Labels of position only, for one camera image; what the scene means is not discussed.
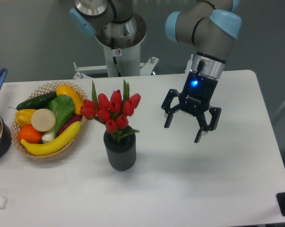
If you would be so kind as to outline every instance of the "dark gray vase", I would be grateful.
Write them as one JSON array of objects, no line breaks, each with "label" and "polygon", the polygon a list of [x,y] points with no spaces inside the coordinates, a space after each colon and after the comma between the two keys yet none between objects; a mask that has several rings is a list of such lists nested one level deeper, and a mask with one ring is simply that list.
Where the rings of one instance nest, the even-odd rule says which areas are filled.
[{"label": "dark gray vase", "polygon": [[111,166],[119,171],[130,169],[136,162],[136,135],[132,134],[117,144],[107,131],[104,133],[104,145]]}]

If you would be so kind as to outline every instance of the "light blue joint cap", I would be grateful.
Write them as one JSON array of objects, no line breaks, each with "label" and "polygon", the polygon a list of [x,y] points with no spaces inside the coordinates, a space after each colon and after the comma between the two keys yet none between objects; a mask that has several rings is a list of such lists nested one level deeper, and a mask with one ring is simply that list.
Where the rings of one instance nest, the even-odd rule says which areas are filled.
[{"label": "light blue joint cap", "polygon": [[165,34],[169,39],[175,42],[178,42],[176,38],[176,22],[180,13],[181,12],[171,13],[165,22]]},{"label": "light blue joint cap", "polygon": [[216,9],[210,15],[210,20],[214,22],[219,28],[229,34],[231,37],[237,39],[241,28],[241,18],[234,13]]},{"label": "light blue joint cap", "polygon": [[87,36],[93,36],[96,34],[96,31],[93,29],[93,27],[74,8],[70,10],[69,14],[76,27],[82,33]]},{"label": "light blue joint cap", "polygon": [[239,5],[240,0],[233,0],[233,7],[232,7],[232,11],[233,12]]}]

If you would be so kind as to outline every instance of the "robotiq logo text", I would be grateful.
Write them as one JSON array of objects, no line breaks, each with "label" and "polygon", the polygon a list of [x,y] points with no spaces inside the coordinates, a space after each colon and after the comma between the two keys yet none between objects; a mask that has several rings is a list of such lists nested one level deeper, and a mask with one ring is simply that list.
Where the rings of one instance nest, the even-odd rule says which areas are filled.
[{"label": "robotiq logo text", "polygon": [[191,99],[191,100],[193,100],[193,101],[195,101],[195,102],[198,102],[198,103],[201,103],[201,100],[199,100],[199,99],[196,99],[196,98],[194,98],[194,97],[191,97],[191,96],[186,96],[186,98],[189,98],[189,99]]}]

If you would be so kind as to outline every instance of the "woven fruit basket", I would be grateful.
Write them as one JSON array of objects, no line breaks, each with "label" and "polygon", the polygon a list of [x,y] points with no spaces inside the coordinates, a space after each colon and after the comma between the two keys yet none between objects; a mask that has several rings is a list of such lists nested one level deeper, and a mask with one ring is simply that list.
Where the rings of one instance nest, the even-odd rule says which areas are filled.
[{"label": "woven fruit basket", "polygon": [[[74,88],[79,97],[81,98],[82,101],[84,101],[85,99],[87,99],[86,93],[84,90],[82,90],[78,85],[74,85],[73,83],[69,83],[69,82],[63,82],[63,81],[57,81],[57,82],[53,82],[53,83],[48,83],[43,85],[42,87],[39,87],[37,90],[35,90],[34,93],[31,94],[31,96],[28,99],[34,98],[36,96],[39,95],[43,95],[49,92],[53,92],[56,91],[57,87],[59,85],[62,84],[66,84],[69,85],[70,87]],[[79,134],[82,131],[82,128],[84,127],[84,125],[86,124],[86,118],[83,116],[81,119],[81,127],[79,132],[77,133],[77,135],[66,145],[64,146],[62,149],[56,151],[55,153],[49,154],[49,155],[34,155],[32,153],[30,153],[17,139],[18,133],[21,129],[21,127],[19,125],[17,125],[15,122],[12,123],[12,127],[11,127],[11,137],[12,137],[12,144],[17,148],[18,151],[20,151],[22,154],[24,154],[27,157],[31,157],[31,158],[35,158],[35,159],[49,159],[52,157],[56,157],[58,155],[63,154],[65,151],[67,151],[70,146],[73,144],[73,142],[77,139],[77,137],[79,136]]]}]

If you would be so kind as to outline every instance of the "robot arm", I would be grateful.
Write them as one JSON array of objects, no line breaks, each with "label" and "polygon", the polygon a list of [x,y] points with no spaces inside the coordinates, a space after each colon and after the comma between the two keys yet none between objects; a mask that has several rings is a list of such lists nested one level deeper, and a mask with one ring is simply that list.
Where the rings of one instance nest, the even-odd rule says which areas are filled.
[{"label": "robot arm", "polygon": [[147,27],[132,0],[74,0],[70,16],[78,29],[104,48],[109,77],[140,75],[140,44]]},{"label": "robot arm", "polygon": [[[179,110],[195,116],[200,126],[195,143],[218,124],[221,108],[210,106],[210,99],[240,31],[240,17],[230,12],[238,4],[239,0],[198,0],[190,11],[172,13],[165,24],[166,35],[171,40],[193,45],[198,52],[183,91],[170,89],[161,106],[167,118],[164,127],[170,126],[173,114]],[[175,97],[179,104],[171,107]],[[207,110],[212,115],[210,124],[204,115]]]},{"label": "robot arm", "polygon": [[93,36],[104,26],[129,21],[133,15],[132,0],[75,0],[70,16],[84,34]]}]

